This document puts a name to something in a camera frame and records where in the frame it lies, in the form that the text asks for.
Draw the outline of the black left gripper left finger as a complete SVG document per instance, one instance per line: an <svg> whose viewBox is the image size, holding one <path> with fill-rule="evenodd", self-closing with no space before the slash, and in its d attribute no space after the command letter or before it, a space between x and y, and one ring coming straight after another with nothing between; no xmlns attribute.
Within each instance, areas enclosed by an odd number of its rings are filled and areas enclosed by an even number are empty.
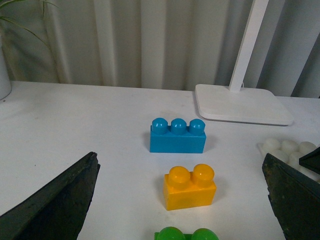
<svg viewBox="0 0 320 240"><path fill-rule="evenodd" d="M2 240L75 240L89 210L100 164L89 152L0 217Z"/></svg>

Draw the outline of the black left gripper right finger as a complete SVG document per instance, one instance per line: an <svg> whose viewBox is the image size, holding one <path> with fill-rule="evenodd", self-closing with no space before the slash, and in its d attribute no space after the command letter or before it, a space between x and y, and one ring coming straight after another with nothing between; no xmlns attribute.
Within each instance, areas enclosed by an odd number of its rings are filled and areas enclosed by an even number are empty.
<svg viewBox="0 0 320 240"><path fill-rule="evenodd" d="M320 184L271 154L262 171L268 198L287 240L320 238Z"/></svg>

